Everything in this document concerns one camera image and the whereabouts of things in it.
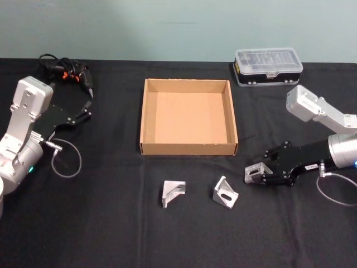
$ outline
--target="wire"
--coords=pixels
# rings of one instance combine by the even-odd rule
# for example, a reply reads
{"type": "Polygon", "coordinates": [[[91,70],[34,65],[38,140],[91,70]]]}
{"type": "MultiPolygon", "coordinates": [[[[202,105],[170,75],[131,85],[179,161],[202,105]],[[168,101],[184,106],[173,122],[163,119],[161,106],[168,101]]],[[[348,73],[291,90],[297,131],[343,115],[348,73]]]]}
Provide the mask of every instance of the wire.
{"type": "Polygon", "coordinates": [[[74,173],[74,174],[72,174],[72,175],[63,175],[63,174],[60,174],[60,173],[56,170],[55,164],[54,164],[54,162],[55,162],[55,157],[56,157],[55,154],[53,155],[52,160],[51,160],[52,169],[54,170],[54,172],[55,172],[58,176],[60,176],[60,177],[62,177],[62,178],[70,179],[70,178],[76,177],[76,176],[80,173],[80,170],[82,169],[82,156],[80,155],[79,150],[77,149],[76,146],[74,146],[73,144],[71,144],[69,141],[62,140],[62,139],[60,139],[60,138],[53,138],[52,140],[54,140],[54,141],[61,141],[61,142],[64,142],[64,143],[66,143],[66,144],[69,144],[70,146],[72,146],[72,147],[74,148],[74,150],[77,152],[78,157],[79,157],[79,167],[78,167],[78,170],[77,170],[76,173],[74,173]]]}
{"type": "MultiPolygon", "coordinates": [[[[344,180],[346,180],[346,181],[352,183],[353,186],[357,188],[357,183],[355,183],[353,180],[351,180],[351,179],[349,179],[349,178],[347,178],[347,177],[345,177],[345,176],[342,176],[342,175],[337,174],[337,173],[330,173],[330,172],[329,172],[329,173],[325,173],[325,177],[327,177],[327,176],[336,176],[336,177],[342,178],[342,179],[344,179],[344,180]]],[[[325,193],[320,189],[320,186],[319,186],[320,178],[325,178],[325,177],[320,177],[320,176],[319,176],[319,177],[317,177],[317,180],[316,180],[317,190],[319,190],[319,192],[320,192],[325,198],[327,198],[328,200],[330,200],[330,201],[332,201],[332,202],[334,202],[334,203],[336,203],[336,204],[344,205],[344,206],[346,206],[346,207],[356,207],[356,206],[357,206],[357,203],[355,203],[355,204],[343,203],[343,202],[337,201],[336,199],[333,199],[333,198],[329,197],[327,194],[325,194],[325,193]]]]}
{"type": "Polygon", "coordinates": [[[52,54],[42,54],[38,60],[40,64],[44,67],[46,65],[44,64],[43,61],[41,61],[44,57],[50,57],[55,60],[55,62],[48,68],[48,78],[54,74],[54,68],[56,66],[61,66],[65,69],[65,71],[68,73],[69,78],[75,79],[76,76],[78,76],[82,71],[84,71],[87,66],[84,63],[80,63],[77,60],[71,60],[69,58],[62,58],[58,59],[56,56],[52,54]]]}

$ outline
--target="clear plastic lid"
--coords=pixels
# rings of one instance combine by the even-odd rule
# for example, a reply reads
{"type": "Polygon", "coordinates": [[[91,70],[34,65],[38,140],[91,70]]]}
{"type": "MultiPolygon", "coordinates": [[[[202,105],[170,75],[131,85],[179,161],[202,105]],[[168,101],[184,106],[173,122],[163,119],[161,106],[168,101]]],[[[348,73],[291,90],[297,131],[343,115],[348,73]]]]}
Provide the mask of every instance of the clear plastic lid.
{"type": "Polygon", "coordinates": [[[266,74],[268,78],[279,73],[301,73],[302,64],[292,48],[240,49],[235,53],[242,74],[266,74]]]}

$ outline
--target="table surface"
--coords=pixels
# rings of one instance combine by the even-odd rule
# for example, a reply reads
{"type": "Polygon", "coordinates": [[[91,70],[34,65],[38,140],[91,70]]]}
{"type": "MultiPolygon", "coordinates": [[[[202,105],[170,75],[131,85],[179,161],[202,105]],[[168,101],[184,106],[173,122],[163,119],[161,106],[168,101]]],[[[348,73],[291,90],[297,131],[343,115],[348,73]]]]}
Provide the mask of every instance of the table surface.
{"type": "MultiPolygon", "coordinates": [[[[97,90],[90,122],[66,137],[83,169],[62,179],[45,154],[4,200],[0,267],[355,267],[357,210],[316,189],[317,172],[292,188],[245,185],[244,168],[266,149],[327,139],[330,130],[286,111],[292,86],[240,88],[231,63],[88,61],[97,90]],[[229,79],[237,121],[237,156],[142,156],[139,123],[145,78],[229,79]],[[239,193],[232,210],[212,201],[225,175],[239,193]],[[163,209],[164,180],[186,181],[186,195],[163,209]]],[[[0,60],[0,133],[19,79],[35,60],[0,60]]],[[[300,84],[344,113],[357,113],[357,65],[303,65],[300,84]]],[[[57,90],[54,102],[69,107],[57,90]]],[[[354,180],[354,170],[341,171],[354,180]]],[[[354,189],[330,178],[335,198],[354,189]]]]}

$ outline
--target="light blue wall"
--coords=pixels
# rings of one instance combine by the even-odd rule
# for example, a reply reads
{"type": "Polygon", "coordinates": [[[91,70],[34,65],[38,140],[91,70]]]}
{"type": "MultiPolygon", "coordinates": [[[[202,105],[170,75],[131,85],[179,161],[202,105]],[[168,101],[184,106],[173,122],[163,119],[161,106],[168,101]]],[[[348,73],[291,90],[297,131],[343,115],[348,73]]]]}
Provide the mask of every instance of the light blue wall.
{"type": "Polygon", "coordinates": [[[232,61],[294,47],[357,63],[356,0],[0,0],[0,58],[232,61]]]}

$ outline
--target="open cardboard box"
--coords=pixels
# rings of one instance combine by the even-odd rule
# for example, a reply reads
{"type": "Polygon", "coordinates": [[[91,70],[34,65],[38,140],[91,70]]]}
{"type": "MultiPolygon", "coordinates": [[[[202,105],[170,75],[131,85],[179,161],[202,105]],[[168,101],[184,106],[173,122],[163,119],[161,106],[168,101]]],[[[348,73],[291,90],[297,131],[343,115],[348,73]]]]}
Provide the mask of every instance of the open cardboard box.
{"type": "Polygon", "coordinates": [[[228,80],[145,80],[143,155],[235,155],[237,147],[228,80]]]}

